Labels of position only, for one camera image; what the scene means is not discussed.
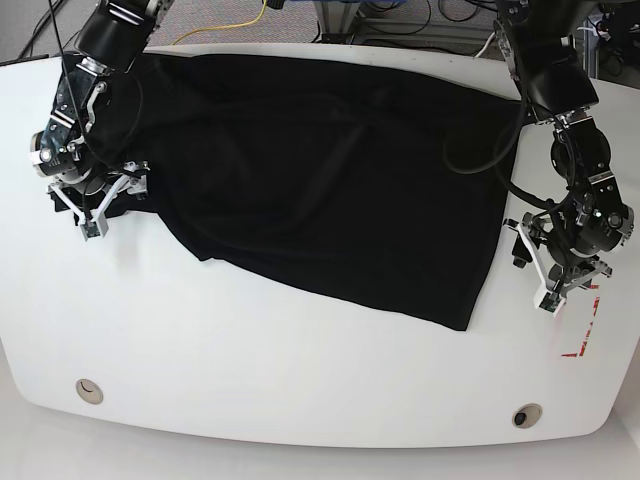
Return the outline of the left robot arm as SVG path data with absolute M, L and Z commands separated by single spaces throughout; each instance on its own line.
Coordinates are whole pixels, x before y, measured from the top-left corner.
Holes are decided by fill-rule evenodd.
M 545 244 L 557 285 L 587 282 L 611 269 L 599 257 L 628 240 L 633 209 L 611 170 L 611 147 L 588 109 L 599 98 L 577 52 L 574 34 L 594 1 L 499 1 L 495 33 L 527 109 L 555 126 L 551 160 L 567 182 L 560 202 L 540 204 L 525 222 L 535 245 Z

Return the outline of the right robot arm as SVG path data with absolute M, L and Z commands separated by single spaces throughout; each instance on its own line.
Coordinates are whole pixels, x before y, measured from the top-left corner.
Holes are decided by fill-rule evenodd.
M 56 211 L 100 236 L 100 221 L 129 210 L 151 212 L 159 161 L 142 138 L 143 116 L 159 91 L 146 79 L 159 61 L 145 49 L 172 4 L 100 1 L 62 72 L 46 127 L 31 139 L 31 163 L 50 179 Z

